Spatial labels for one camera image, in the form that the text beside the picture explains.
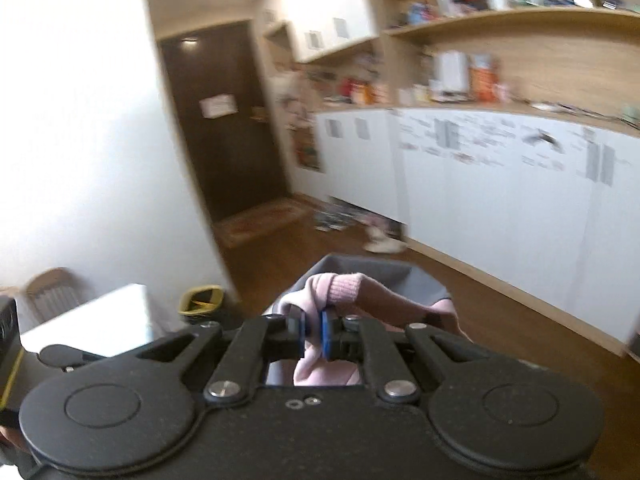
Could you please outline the pink grey cream sweatshirt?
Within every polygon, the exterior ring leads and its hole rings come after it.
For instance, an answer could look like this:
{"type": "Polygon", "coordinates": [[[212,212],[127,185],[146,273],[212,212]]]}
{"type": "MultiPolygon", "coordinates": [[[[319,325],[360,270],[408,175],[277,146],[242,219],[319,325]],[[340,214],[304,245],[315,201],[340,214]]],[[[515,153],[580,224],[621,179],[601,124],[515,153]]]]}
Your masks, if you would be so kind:
{"type": "Polygon", "coordinates": [[[358,366],[327,361],[321,349],[321,313],[375,318],[388,330],[425,323],[463,336],[459,317],[444,285],[414,264],[384,258],[329,254],[314,264],[267,310],[288,315],[300,309],[308,335],[305,353],[294,362],[270,364],[270,386],[354,386],[360,383],[358,366]]]}

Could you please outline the white upper wall cabinet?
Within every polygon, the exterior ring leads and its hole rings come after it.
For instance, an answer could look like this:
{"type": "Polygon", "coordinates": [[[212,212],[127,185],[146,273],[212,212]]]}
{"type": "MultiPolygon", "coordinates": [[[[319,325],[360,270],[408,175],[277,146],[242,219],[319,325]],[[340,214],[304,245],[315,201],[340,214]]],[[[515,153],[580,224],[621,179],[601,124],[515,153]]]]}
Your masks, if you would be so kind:
{"type": "Polygon", "coordinates": [[[257,26],[266,36],[284,32],[299,63],[378,36],[370,0],[262,0],[257,26]]]}

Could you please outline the white lower cabinet row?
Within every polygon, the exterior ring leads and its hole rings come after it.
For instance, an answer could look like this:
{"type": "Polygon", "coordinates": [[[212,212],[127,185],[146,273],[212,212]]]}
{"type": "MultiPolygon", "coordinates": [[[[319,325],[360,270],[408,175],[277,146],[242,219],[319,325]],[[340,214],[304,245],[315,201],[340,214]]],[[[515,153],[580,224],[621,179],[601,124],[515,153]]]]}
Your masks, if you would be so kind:
{"type": "Polygon", "coordinates": [[[314,116],[296,190],[403,224],[413,249],[614,353],[639,326],[639,141],[540,116],[388,108],[314,116]]]}

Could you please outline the dark brown wooden door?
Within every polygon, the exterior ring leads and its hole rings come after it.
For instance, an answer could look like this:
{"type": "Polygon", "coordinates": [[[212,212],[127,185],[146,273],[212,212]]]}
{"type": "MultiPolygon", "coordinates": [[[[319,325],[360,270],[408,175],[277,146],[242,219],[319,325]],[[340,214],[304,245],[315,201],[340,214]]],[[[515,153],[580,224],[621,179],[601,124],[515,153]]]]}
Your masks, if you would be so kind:
{"type": "Polygon", "coordinates": [[[218,222],[288,194],[248,21],[194,30],[158,47],[209,217],[218,222]],[[202,99],[233,94],[238,112],[203,117],[202,99]]]}

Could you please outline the brown wooden chair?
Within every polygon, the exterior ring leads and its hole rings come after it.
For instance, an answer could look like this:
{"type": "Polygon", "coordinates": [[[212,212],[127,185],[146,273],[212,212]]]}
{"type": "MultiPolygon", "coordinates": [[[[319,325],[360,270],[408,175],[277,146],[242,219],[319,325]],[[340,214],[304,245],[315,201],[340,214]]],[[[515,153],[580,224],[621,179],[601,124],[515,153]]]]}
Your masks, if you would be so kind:
{"type": "Polygon", "coordinates": [[[53,268],[38,274],[25,285],[23,295],[40,323],[51,321],[89,299],[85,284],[67,268],[53,268]]]}

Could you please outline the patterned door mat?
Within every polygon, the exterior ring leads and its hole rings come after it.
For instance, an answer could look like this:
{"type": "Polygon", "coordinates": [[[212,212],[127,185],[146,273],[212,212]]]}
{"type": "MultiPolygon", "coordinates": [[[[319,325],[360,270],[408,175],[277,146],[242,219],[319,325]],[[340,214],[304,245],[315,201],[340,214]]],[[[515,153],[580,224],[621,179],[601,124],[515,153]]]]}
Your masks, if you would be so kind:
{"type": "Polygon", "coordinates": [[[297,200],[278,198],[217,222],[215,234],[222,246],[235,248],[288,226],[310,212],[307,205],[297,200]]]}

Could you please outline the wooden wall shelf unit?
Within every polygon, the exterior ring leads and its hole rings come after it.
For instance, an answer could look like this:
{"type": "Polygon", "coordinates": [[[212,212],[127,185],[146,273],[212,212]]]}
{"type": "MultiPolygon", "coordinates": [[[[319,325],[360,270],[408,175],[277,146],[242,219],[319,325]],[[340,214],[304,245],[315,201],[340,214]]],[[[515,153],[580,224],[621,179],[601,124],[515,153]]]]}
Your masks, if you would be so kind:
{"type": "Polygon", "coordinates": [[[435,56],[486,56],[488,81],[513,101],[620,114],[639,103],[639,0],[370,0],[393,105],[427,84],[435,56]]]}

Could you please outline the white paper on door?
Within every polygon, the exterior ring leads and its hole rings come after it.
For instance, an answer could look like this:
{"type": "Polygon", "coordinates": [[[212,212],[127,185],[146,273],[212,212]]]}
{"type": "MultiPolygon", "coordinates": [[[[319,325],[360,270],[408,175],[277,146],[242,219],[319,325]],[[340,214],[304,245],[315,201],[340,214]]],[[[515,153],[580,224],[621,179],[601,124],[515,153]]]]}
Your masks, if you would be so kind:
{"type": "Polygon", "coordinates": [[[206,119],[216,119],[238,112],[233,94],[218,94],[200,101],[201,112],[206,119]]]}

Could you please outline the yellow black bin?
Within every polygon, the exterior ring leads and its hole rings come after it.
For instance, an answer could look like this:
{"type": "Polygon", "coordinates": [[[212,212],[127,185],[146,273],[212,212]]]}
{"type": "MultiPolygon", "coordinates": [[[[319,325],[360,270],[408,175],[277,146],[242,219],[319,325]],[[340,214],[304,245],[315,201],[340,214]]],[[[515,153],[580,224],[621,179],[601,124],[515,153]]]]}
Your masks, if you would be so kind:
{"type": "Polygon", "coordinates": [[[226,293],[219,285],[205,285],[189,289],[178,305],[178,313],[184,322],[198,324],[213,321],[224,304],[226,293]]]}

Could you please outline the white shoe on floor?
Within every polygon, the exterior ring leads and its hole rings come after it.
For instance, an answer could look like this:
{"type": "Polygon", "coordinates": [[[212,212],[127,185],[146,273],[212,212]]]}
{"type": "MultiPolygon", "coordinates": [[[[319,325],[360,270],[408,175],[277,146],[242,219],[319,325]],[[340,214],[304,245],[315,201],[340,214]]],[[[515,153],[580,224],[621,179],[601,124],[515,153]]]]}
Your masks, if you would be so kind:
{"type": "Polygon", "coordinates": [[[367,226],[366,233],[368,241],[363,245],[363,249],[366,252],[379,255],[397,255],[406,249],[405,242],[391,238],[385,231],[377,226],[367,226]]]}

